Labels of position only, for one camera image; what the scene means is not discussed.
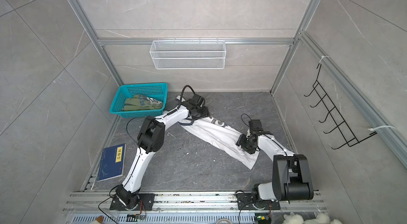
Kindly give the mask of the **white tank top navy trim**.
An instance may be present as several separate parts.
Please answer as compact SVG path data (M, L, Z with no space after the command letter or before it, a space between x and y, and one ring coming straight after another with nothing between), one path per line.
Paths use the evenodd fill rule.
M167 128L178 123L190 134L225 151L228 155L243 163L248 169L254 167L259 154L250 155L236 145L242 133L211 115L208 118L192 121L189 118L189 111L182 105L185 99L178 96L176 100L179 101L178 105L158 116L159 122L164 123Z

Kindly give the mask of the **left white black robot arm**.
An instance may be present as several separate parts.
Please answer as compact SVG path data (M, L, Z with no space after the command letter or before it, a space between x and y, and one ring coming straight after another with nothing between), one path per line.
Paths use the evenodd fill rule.
M132 210L139 203L139 191L143 176L154 154L164 143L165 131L184 119L193 122L209 117L209 110L205 106L205 99L194 94L187 101L179 96L179 104L172 110L160 116L145 118L137 137L137 153L131 168L121 185L116 188L115 196L127 210Z

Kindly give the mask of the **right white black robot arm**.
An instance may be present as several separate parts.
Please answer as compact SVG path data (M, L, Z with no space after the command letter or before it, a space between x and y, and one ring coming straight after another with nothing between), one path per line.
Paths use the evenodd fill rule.
M295 154L262 128L260 120L250 120L248 133L236 143L244 152L254 155L259 151L272 160L272 181L257 184L251 192L251 202L257 208L276 201L304 201L314 197L311 172L304 155Z

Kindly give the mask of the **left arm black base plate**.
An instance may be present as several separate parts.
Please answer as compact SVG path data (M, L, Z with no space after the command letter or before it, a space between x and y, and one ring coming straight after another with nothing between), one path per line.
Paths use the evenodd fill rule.
M155 199L155 194L153 193L142 193L138 194L136 197L132 197L130 201L125 205L120 200L118 196L114 196L110 205L109 210L117 211L136 211L136 210L146 210L151 211L153 208Z

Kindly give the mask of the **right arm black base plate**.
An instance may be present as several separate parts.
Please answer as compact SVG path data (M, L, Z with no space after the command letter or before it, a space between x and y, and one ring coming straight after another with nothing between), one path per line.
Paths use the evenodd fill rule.
M244 193L243 191L235 192L235 197L237 199L237 207L239 210L249 211L249 210L280 210L280 203L277 200L262 200L257 195L252 195L252 193Z

